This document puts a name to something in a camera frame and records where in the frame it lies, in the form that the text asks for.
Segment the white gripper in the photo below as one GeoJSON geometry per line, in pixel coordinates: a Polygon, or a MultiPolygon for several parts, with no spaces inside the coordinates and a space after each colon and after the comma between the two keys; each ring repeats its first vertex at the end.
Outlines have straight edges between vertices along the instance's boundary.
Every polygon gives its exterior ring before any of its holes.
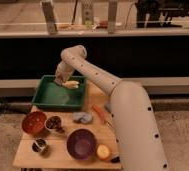
{"type": "Polygon", "coordinates": [[[54,82],[58,85],[62,85],[73,75],[73,73],[74,68],[66,64],[64,61],[61,61],[57,65],[54,82]]]}

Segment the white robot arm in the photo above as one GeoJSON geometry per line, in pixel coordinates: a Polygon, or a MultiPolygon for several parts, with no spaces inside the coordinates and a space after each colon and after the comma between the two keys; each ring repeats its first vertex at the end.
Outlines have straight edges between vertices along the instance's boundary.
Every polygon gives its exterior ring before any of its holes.
{"type": "Polygon", "coordinates": [[[64,49],[56,70],[57,83],[64,83],[77,70],[110,97],[122,171],[169,171],[144,87],[89,63],[86,56],[87,51],[82,45],[64,49]]]}

